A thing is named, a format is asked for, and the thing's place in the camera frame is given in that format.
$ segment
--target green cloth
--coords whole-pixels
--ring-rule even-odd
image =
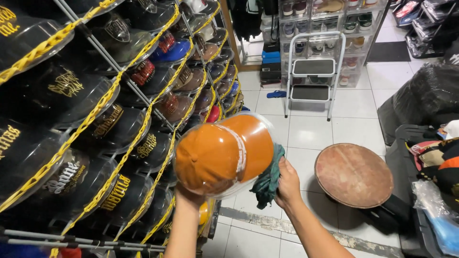
[[[258,176],[252,189],[250,190],[257,196],[257,208],[260,210],[263,210],[268,202],[271,204],[276,196],[276,190],[279,186],[280,177],[279,160],[284,155],[285,150],[282,145],[274,143],[274,156],[271,164],[261,175]]]

